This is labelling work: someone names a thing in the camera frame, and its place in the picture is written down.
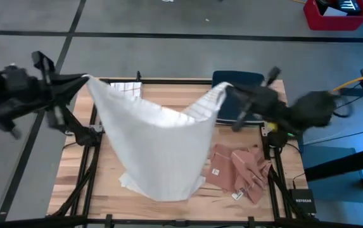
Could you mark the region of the black network switch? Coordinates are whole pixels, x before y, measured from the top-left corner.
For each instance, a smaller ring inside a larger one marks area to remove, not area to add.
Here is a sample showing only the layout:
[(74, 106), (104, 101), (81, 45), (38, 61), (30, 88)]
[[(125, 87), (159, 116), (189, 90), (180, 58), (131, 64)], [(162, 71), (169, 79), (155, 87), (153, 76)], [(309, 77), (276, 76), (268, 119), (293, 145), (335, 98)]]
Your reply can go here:
[(294, 202), (301, 208), (305, 213), (315, 215), (316, 207), (313, 193), (310, 189), (290, 189), (291, 197)]

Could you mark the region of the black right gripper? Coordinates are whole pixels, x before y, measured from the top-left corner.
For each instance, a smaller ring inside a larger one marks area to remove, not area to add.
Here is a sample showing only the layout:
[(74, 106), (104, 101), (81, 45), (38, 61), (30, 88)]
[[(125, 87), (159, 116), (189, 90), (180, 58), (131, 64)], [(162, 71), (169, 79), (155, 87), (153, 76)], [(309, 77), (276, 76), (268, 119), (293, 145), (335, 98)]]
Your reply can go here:
[(268, 122), (277, 123), (278, 126), (287, 131), (291, 130), (288, 121), (283, 118), (288, 108), (279, 100), (277, 91), (270, 88), (271, 84), (277, 79), (281, 69), (274, 66), (267, 74), (266, 79), (261, 85), (241, 85), (230, 84), (227, 87), (231, 94), (243, 103), (237, 120), (232, 125), (232, 130), (238, 132), (245, 124), (245, 119), (249, 114), (257, 114)]

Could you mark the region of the white towel fine beige checks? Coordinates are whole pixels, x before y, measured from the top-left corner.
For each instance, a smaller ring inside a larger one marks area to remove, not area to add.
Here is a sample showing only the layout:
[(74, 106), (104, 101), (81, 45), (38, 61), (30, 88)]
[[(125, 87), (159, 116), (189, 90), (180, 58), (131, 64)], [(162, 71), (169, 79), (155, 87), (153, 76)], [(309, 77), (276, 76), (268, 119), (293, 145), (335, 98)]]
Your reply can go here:
[(155, 201), (189, 199), (205, 181), (201, 171), (229, 83), (175, 111), (92, 75), (87, 79), (105, 133), (125, 168), (125, 182)]

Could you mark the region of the white towel wide red checks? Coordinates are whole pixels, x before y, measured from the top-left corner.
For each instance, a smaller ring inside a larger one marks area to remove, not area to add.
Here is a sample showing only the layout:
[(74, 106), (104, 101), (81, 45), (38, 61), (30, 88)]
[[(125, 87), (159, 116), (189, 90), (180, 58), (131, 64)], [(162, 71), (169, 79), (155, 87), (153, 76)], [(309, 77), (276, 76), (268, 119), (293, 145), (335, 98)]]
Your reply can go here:
[(117, 98), (141, 98), (141, 82), (114, 82), (110, 84), (108, 94)]

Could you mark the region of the navy blue fabric bin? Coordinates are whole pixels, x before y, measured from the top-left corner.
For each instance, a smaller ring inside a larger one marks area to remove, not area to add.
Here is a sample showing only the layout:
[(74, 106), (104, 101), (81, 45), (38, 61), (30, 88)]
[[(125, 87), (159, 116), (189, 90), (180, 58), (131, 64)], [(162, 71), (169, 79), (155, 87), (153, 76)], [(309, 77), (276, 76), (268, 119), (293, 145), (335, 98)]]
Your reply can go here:
[[(212, 87), (216, 87), (221, 82), (242, 86), (260, 86), (263, 81), (262, 74), (253, 72), (217, 70), (212, 75)], [(228, 89), (226, 92), (227, 97), (219, 110), (217, 123), (232, 125), (237, 120), (244, 104), (232, 93), (232, 90)]]

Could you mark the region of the black electronic device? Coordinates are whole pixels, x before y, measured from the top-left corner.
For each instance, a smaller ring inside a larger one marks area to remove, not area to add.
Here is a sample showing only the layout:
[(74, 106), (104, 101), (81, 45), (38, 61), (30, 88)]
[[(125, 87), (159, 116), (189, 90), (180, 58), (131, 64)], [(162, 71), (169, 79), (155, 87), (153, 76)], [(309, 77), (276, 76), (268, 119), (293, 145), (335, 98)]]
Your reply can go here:
[(315, 0), (322, 16), (357, 16), (362, 10), (356, 0)]

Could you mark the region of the black metal station frame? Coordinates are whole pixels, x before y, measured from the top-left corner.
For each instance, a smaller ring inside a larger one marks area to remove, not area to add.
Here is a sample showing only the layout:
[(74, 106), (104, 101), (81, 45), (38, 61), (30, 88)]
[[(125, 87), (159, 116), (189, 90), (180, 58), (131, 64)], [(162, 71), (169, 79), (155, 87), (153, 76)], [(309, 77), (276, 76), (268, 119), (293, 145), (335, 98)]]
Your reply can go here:
[[(145, 78), (137, 81), (136, 79), (130, 80), (129, 78), (99, 78), (99, 80), (111, 83), (111, 82), (142, 82), (143, 85), (157, 84), (157, 85), (210, 85), (212, 83), (209, 79), (159, 79), (159, 78)], [(44, 117), (44, 111), (38, 111), (35, 113), (39, 113), (39, 119), (35, 119), (34, 125), (39, 124), (40, 127), (41, 121)], [(205, 225), (205, 226), (219, 226), (220, 228), (231, 227), (231, 226), (242, 226), (246, 228), (256, 228), (257, 226), (264, 227), (295, 227), (294, 225), (300, 225), (304, 223), (308, 219), (311, 222), (313, 221), (312, 217), (305, 218), (307, 215), (305, 212), (301, 211), (295, 202), (292, 200), (285, 183), (285, 177), (283, 177), (283, 164), (281, 161), (281, 156), (278, 149), (275, 149), (276, 165), (277, 165), (277, 173), (269, 174), (268, 176), (268, 185), (269, 185), (269, 198), (270, 198), (270, 206), (272, 213), (271, 221), (256, 221), (255, 217), (247, 216), (244, 220), (188, 220), (184, 218), (178, 219), (117, 219), (113, 218), (112, 214), (107, 214), (106, 218), (89, 218), (89, 209), (91, 206), (92, 199), (92, 188), (94, 186), (97, 164), (98, 164), (98, 156), (101, 149), (101, 141), (97, 144), (94, 149), (93, 161), (90, 164), (90, 167), (86, 170), (86, 161), (87, 156), (89, 154), (90, 147), (92, 146), (84, 146), (82, 160), (79, 167), (79, 174), (77, 178), (77, 182), (74, 190), (68, 199), (61, 205), (57, 212), (52, 215), (48, 215), (44, 218), (32, 218), (26, 220), (13, 220), (6, 221), (6, 217), (10, 210), (12, 201), (15, 197), (16, 190), (20, 185), (20, 181), (22, 175), (25, 171), (26, 164), (28, 162), (28, 158), (32, 152), (33, 144), (31, 144), (29, 148), (29, 152), (26, 153), (25, 150), (18, 162), (18, 166), (15, 169), (15, 173), (13, 175), (13, 180), (8, 187), (6, 196), (1, 203), (0, 208), (0, 228), (69, 228), (82, 226), (86, 228), (89, 224), (104, 224), (105, 228), (115, 228), (115, 225), (162, 225), (162, 226), (172, 226), (172, 227), (190, 227), (192, 225)], [(77, 207), (80, 199), (80, 192), (87, 185), (87, 192), (84, 200), (84, 211), (81, 215), (77, 215)], [(281, 217), (279, 214), (279, 207), (277, 202), (277, 193), (276, 186), (279, 188), (283, 200), (283, 209), (285, 211), (286, 217)]]

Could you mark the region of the red plastic crate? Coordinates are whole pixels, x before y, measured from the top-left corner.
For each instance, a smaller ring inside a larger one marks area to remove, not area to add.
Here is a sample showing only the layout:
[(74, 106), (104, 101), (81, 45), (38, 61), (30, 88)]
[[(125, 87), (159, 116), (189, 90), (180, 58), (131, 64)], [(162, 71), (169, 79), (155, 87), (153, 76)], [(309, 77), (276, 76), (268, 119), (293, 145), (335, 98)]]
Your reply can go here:
[(357, 16), (322, 16), (315, 0), (306, 0), (303, 12), (310, 30), (354, 31), (363, 24), (363, 0), (356, 0), (362, 12)]

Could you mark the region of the pink towel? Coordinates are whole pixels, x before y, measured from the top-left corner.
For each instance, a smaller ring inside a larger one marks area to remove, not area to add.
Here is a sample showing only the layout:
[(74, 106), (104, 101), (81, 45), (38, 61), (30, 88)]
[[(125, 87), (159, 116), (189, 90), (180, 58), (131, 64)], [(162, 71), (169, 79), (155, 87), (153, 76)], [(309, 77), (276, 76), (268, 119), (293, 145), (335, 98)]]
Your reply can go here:
[(265, 159), (262, 148), (230, 148), (216, 144), (210, 152), (210, 168), (205, 178), (235, 200), (248, 198), (257, 204), (268, 185), (268, 174), (272, 162)]

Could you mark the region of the black metal beam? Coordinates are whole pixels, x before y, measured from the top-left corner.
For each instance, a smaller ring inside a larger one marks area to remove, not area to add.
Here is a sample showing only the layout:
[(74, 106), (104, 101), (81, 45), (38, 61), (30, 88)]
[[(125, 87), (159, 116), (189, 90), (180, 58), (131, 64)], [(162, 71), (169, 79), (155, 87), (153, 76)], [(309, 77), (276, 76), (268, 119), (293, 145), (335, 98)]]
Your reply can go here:
[(306, 168), (304, 172), (310, 182), (358, 170), (363, 170), (363, 151)]

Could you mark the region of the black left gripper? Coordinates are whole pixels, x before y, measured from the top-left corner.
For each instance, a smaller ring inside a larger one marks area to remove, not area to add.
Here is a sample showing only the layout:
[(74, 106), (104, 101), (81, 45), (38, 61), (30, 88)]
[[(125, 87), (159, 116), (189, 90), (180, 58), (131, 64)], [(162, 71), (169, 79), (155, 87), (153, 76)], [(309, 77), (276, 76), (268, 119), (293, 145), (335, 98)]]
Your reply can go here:
[(69, 113), (67, 105), (89, 80), (83, 74), (60, 74), (56, 71), (54, 62), (41, 51), (32, 52), (34, 67), (42, 75), (41, 91), (46, 100), (45, 114), (48, 126), (56, 130), (68, 130)]

